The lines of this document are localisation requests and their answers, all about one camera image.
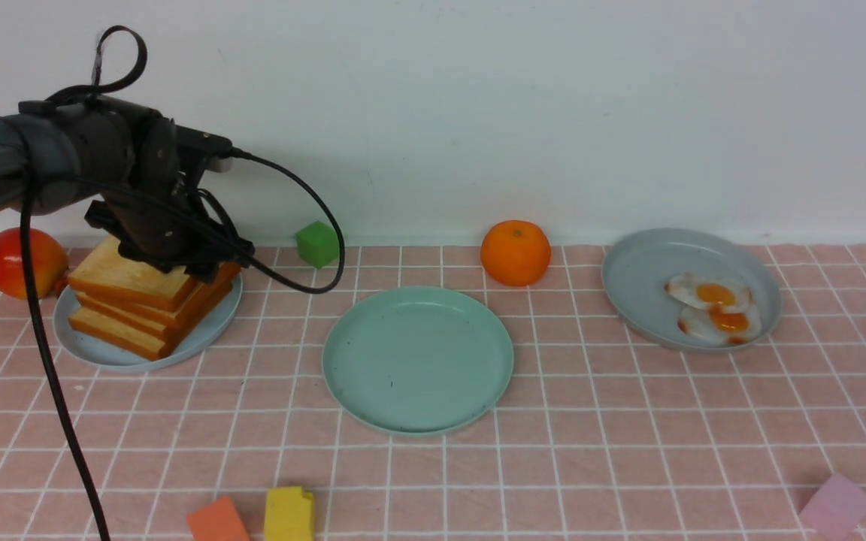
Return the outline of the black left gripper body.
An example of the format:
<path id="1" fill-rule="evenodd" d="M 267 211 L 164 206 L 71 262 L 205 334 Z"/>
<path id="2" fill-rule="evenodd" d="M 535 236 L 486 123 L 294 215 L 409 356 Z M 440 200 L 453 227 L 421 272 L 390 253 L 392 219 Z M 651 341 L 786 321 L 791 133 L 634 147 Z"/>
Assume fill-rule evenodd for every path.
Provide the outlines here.
<path id="1" fill-rule="evenodd" d="M 87 209 L 87 225 L 120 241 L 118 253 L 162 273 L 183 266 L 210 283 L 226 261 L 251 266 L 254 244 L 240 236 L 219 199 L 199 183 L 206 171 L 179 169 L 177 124 L 162 116 L 134 130 L 133 163 L 124 181 L 103 188 Z"/>

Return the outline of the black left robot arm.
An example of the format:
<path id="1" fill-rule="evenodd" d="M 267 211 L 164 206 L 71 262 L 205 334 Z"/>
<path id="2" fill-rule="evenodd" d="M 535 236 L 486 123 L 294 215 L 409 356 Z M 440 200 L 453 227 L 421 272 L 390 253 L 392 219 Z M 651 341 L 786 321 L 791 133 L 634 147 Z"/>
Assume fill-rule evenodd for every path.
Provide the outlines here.
<path id="1" fill-rule="evenodd" d="M 42 216 L 90 199 L 87 225 L 113 237 L 121 257 L 210 283 L 221 264 L 248 267 L 255 253 L 199 187 L 232 150 L 227 138 L 113 97 L 24 101 L 0 117 L 0 211 Z"/>

